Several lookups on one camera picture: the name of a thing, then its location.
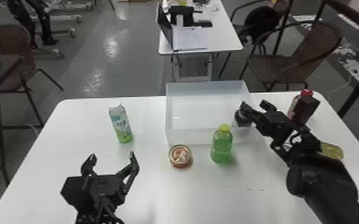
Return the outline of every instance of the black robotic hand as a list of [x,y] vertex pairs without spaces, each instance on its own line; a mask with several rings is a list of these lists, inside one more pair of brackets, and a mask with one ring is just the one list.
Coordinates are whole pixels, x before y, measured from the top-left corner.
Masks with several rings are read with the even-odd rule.
[[115,175],[98,176],[93,171],[97,158],[91,154],[81,166],[82,176],[66,179],[61,195],[78,211],[76,224],[124,224],[114,213],[125,202],[125,196],[139,172],[133,152],[130,152],[129,159],[131,163]]

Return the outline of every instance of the tin can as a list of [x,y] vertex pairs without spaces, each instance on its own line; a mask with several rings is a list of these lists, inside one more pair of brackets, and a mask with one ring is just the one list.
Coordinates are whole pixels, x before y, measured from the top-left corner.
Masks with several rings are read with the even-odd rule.
[[170,163],[176,168],[185,168],[192,162],[191,150],[186,145],[174,145],[168,152]]
[[118,141],[123,144],[131,142],[133,137],[124,106],[120,104],[117,107],[109,107],[109,115]]

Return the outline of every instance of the green bottle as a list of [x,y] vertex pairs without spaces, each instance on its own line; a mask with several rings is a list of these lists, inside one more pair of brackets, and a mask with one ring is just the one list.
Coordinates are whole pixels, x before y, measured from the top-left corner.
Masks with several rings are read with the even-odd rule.
[[213,135],[211,150],[212,160],[216,163],[228,163],[231,161],[231,148],[233,147],[233,134],[230,126],[223,124]]

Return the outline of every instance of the bottle label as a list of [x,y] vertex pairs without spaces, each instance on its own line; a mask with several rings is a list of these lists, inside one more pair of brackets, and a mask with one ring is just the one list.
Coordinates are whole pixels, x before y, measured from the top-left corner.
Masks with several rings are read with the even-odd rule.
[[130,135],[131,128],[129,127],[128,119],[125,114],[111,116],[113,127],[119,134]]

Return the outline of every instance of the chair backrest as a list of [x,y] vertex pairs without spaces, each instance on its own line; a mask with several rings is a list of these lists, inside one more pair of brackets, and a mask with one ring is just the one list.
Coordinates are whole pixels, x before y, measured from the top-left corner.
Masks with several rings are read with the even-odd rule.
[[336,26],[322,21],[314,23],[309,34],[289,58],[293,63],[311,60],[311,62],[299,66],[294,71],[298,73],[295,75],[306,79],[338,47],[341,40],[341,31]]
[[273,7],[260,6],[255,8],[245,18],[243,25],[248,28],[243,34],[245,36],[250,35],[255,43],[262,34],[273,31],[276,28],[281,18],[285,15],[288,5],[288,2],[278,0]]
[[0,25],[0,54],[20,55],[23,61],[2,84],[1,89],[19,89],[21,77],[28,80],[36,68],[27,30],[17,24]]

